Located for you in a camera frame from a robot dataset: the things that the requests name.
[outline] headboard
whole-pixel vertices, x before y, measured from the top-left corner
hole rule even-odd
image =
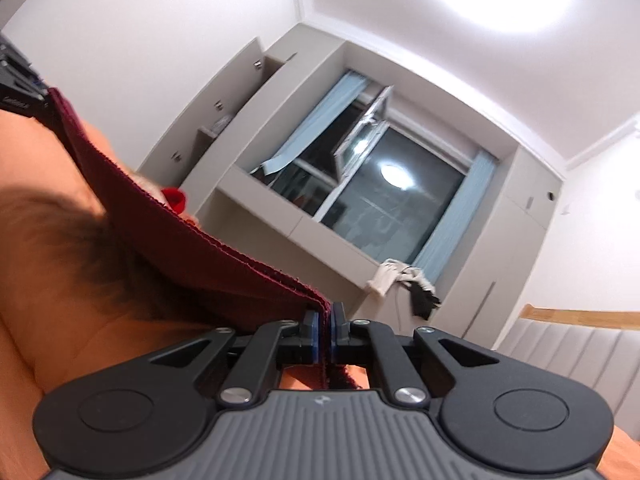
[[[497,351],[596,390],[640,439],[640,312],[526,305]]]

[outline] wooden headboard trim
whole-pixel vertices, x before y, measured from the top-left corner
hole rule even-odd
[[[640,312],[556,310],[554,308],[536,308],[533,305],[526,304],[520,313],[520,317],[522,319],[533,319],[536,321],[547,321],[567,325],[640,330]]]

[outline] maroon towel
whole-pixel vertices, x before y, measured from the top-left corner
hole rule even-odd
[[[279,319],[302,320],[307,309],[317,310],[326,346],[330,304],[321,294],[210,237],[153,199],[94,148],[62,94],[49,91],[62,120],[55,133],[131,247],[173,282],[201,291],[207,309],[238,330],[252,332]]]

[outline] cabinet handle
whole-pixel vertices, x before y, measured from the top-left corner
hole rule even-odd
[[[489,295],[494,290],[494,286],[495,286],[496,283],[497,282],[491,282],[491,285],[489,285],[489,288],[487,289],[486,294],[484,295],[484,298],[482,298],[482,301],[480,302],[480,305],[478,306],[478,309],[476,310],[476,313],[471,318],[471,321],[469,322],[469,325],[466,327],[466,330],[462,333],[462,336],[460,336],[460,339],[464,339],[465,336],[466,336],[466,333],[469,332],[469,330],[471,330],[471,327],[472,327],[473,323],[476,321],[476,318],[480,314],[480,311],[482,310],[482,307],[484,307],[484,304],[486,303],[486,300],[489,299]]]

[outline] blue curtain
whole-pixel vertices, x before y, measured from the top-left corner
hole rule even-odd
[[[261,164],[264,174],[280,171],[304,152],[305,148],[346,110],[347,106],[367,87],[367,84],[369,80],[357,72],[349,71],[343,75],[276,154]]]
[[[449,207],[438,222],[427,243],[416,256],[413,266],[420,267],[425,277],[435,283],[449,261],[466,228],[469,226],[496,167],[495,159],[481,150],[474,159]]]

